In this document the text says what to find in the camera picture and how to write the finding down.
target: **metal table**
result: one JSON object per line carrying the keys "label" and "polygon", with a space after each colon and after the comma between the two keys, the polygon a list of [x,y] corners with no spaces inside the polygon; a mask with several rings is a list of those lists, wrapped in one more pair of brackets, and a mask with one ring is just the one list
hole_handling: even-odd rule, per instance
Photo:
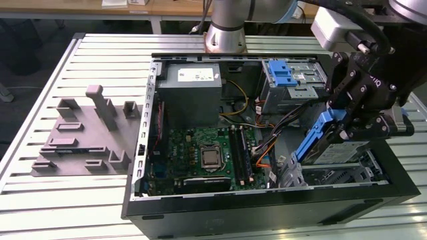
{"label": "metal table", "polygon": [[[246,41],[250,53],[326,53],[311,37],[248,36]],[[146,239],[132,223],[120,219],[126,175],[35,178],[31,166],[55,125],[62,97],[74,97],[79,105],[92,105],[84,97],[86,88],[102,84],[103,94],[115,105],[124,101],[143,103],[151,53],[203,51],[203,38],[188,35],[87,34],[71,41],[0,162],[2,239]],[[414,94],[405,108],[417,133],[389,143],[421,196],[346,225],[199,239],[427,239],[427,109]]]}

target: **wooden desk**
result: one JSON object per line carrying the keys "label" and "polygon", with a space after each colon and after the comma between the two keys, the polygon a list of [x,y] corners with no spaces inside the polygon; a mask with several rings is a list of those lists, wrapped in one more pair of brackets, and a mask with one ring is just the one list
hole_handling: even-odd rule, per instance
{"label": "wooden desk", "polygon": [[[212,15],[212,6],[207,15]],[[202,16],[203,0],[154,0],[151,14],[162,16]]]}
{"label": "wooden desk", "polygon": [[0,12],[44,14],[106,14],[128,15],[130,11],[151,14],[155,0],[147,5],[128,5],[128,8],[103,9],[103,0],[0,0]]}
{"label": "wooden desk", "polygon": [[[59,20],[148,20],[152,33],[162,34],[160,21],[199,21],[203,0],[150,0],[147,5],[103,9],[103,0],[0,0],[0,18]],[[318,7],[307,5],[304,13],[311,23]],[[211,20],[212,7],[206,21]]]}

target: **blue plastic bracket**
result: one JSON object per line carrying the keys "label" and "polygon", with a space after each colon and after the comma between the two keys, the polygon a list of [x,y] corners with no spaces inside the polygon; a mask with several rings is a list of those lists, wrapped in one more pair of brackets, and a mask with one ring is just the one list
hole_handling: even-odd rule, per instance
{"label": "blue plastic bracket", "polygon": [[329,108],[323,113],[320,113],[319,118],[315,121],[315,124],[294,153],[294,156],[299,163],[303,161],[303,156],[306,152],[311,149],[316,140],[319,140],[323,137],[324,125],[334,120],[335,121],[343,120],[346,114],[347,112],[345,109],[331,109],[331,108]]}
{"label": "blue plastic bracket", "polygon": [[284,60],[268,61],[268,68],[276,87],[295,87],[299,82],[292,77],[292,69]]}

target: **power supply label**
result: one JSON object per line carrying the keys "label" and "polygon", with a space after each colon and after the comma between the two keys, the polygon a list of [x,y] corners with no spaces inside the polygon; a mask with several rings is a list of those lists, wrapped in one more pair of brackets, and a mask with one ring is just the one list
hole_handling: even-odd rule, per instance
{"label": "power supply label", "polygon": [[178,70],[179,82],[206,82],[214,80],[212,68],[182,68]]}

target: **ram slot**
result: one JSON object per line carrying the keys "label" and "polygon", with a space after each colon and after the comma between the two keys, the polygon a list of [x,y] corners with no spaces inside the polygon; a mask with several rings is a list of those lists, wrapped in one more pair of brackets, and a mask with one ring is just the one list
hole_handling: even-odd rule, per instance
{"label": "ram slot", "polygon": [[248,182],[254,182],[254,172],[251,167],[251,156],[250,156],[250,149],[247,147],[247,137],[246,137],[246,131],[243,129],[243,126],[240,126],[240,129],[238,130],[240,134],[240,146],[242,149],[242,158],[243,158],[243,167],[244,167],[244,179]]}
{"label": "ram slot", "polygon": [[239,135],[236,133],[235,126],[228,129],[228,140],[230,140],[230,148],[231,148],[231,159],[234,166],[234,177],[235,182],[240,185],[246,184],[246,174],[244,174],[244,162],[240,155],[240,141]]}

